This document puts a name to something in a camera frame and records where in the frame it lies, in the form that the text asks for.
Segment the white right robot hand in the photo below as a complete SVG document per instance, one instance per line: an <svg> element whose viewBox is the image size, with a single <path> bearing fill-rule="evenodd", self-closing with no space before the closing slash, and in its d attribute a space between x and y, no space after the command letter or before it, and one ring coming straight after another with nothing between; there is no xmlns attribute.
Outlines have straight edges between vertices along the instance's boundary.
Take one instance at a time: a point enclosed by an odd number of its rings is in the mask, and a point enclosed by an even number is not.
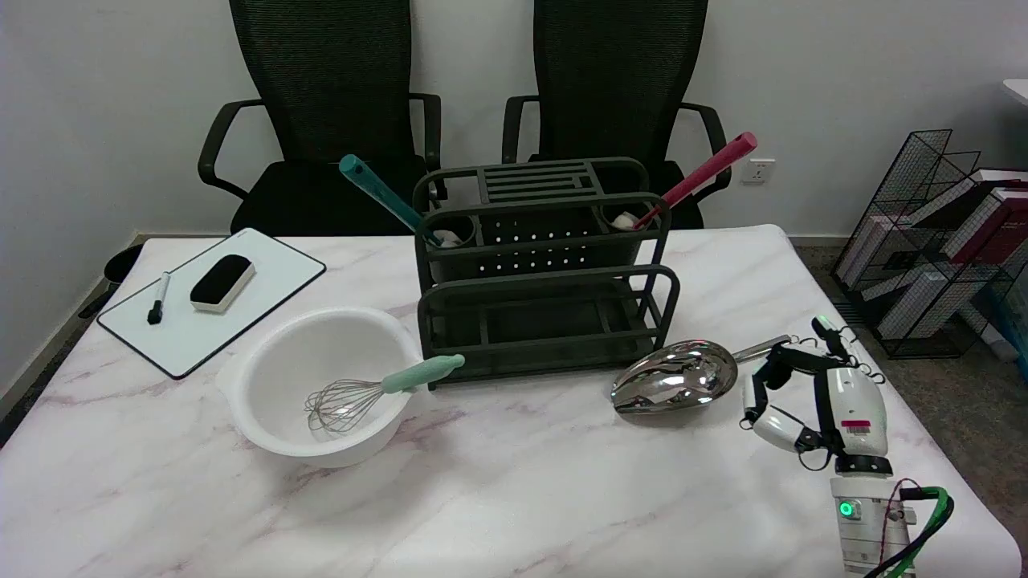
<svg viewBox="0 0 1028 578"><path fill-rule="evenodd" d="M768 348L763 362L741 380L740 427L778 449L802 456L825 450L841 476L892 476L887 458L887 413L878 378L853 352L851 338L827 317L811 321L815 338L790 337ZM813 381L818 427L771 404L769 392L796 373Z"/></svg>

